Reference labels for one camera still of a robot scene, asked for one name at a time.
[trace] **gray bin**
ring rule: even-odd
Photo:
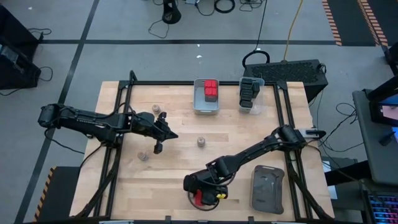
[[[215,102],[206,102],[205,101],[205,80],[216,80],[213,78],[197,78],[193,82],[193,110],[195,114],[203,114],[203,115],[214,115],[217,114],[220,108],[218,107],[218,100],[220,91],[218,92],[218,97]]]

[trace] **wooden tabletop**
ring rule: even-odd
[[[117,87],[118,82],[103,82],[96,112],[112,112]],[[312,127],[303,84],[288,83],[288,87],[296,128]],[[167,112],[166,120],[171,130],[179,138],[166,140],[163,152],[155,155],[152,153],[154,139],[136,134],[125,135],[111,218],[164,220],[166,215],[171,215],[172,220],[243,221],[253,216],[256,221],[294,221],[284,153],[279,151],[267,153],[242,166],[228,186],[228,199],[222,200],[213,211],[202,212],[192,207],[182,188],[186,175],[204,169],[206,163],[217,157],[233,155],[252,146],[279,126],[273,89],[264,86],[262,92],[265,111],[259,115],[241,114],[238,111],[238,87],[220,86],[220,112],[215,116],[204,116],[195,115],[192,110],[192,86],[133,86],[131,106],[134,110],[138,113],[151,112],[153,104],[160,105]],[[287,121],[282,92],[280,98]],[[206,139],[203,149],[197,146],[200,136]],[[97,140],[89,140],[85,156],[98,146]],[[146,152],[149,160],[140,161],[137,158],[139,152]],[[98,188],[104,153],[105,149],[98,151],[83,166],[70,215],[76,215]],[[327,214],[334,217],[319,152],[306,147],[302,160],[309,191]],[[278,167],[285,171],[282,181],[283,214],[257,212],[249,206],[251,176],[256,165]],[[305,217],[302,194],[298,188],[297,193],[300,213]],[[107,199],[108,191],[104,193],[101,214],[105,213]]]

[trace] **red cube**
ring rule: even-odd
[[[216,88],[217,82],[216,80],[205,80],[205,88]]]
[[[217,100],[217,82],[216,80],[205,80],[205,101],[214,102]]]

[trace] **yellow cable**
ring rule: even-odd
[[[303,0],[300,0],[300,5],[298,6],[298,9],[297,9],[296,15],[294,16],[292,25],[290,26],[289,36],[287,37],[287,42],[286,42],[286,49],[285,49],[285,54],[284,54],[284,60],[286,60],[287,48],[289,47],[290,35],[292,34],[292,29],[293,29],[293,26],[294,26],[294,22],[295,22],[296,19],[297,19],[297,15],[298,15],[299,12],[300,12],[301,5],[302,5],[302,4],[303,4]]]

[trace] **concrete floor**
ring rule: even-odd
[[[212,1],[202,1],[204,13]],[[2,3],[27,27],[50,28],[47,40],[80,40],[87,18],[98,0],[3,0]],[[298,6],[295,0],[269,0],[261,39],[286,40],[290,23]],[[234,10],[230,14],[215,13],[203,17],[191,6],[180,3],[182,20],[170,26],[166,39],[256,40],[262,9],[253,12]],[[152,40],[148,27],[160,19],[162,7],[152,1],[99,0],[86,38],[88,40]],[[162,35],[166,25],[159,23],[153,32]],[[292,40],[333,40],[321,0],[306,0],[293,29]],[[65,104],[94,110],[102,81],[126,80],[131,69],[140,80],[193,80],[213,77],[238,80],[243,75],[242,58],[253,50],[253,44],[42,44],[34,58],[38,66],[54,69],[51,82],[40,82],[37,88],[21,90],[0,97],[0,217],[13,223],[44,142],[44,129],[37,124],[40,107],[56,103],[69,72],[73,79]],[[271,55],[271,62],[283,59],[284,45],[260,45]],[[70,70],[79,58],[76,70]],[[329,85],[325,88],[319,109],[319,128],[330,132],[344,116],[335,111],[341,102],[352,102],[351,92],[374,88],[392,77],[379,47],[339,47],[336,45],[291,45],[287,60],[317,58],[327,65]],[[253,57],[248,63],[261,63]],[[318,101],[311,107],[314,123]],[[85,150],[86,138],[67,129],[57,130],[54,139],[76,150]],[[357,123],[341,126],[329,143],[342,150],[361,143]],[[335,157],[366,160],[363,146],[344,153],[329,152]],[[32,221],[45,178],[53,166],[78,166],[82,155],[51,144],[38,175],[25,222]]]

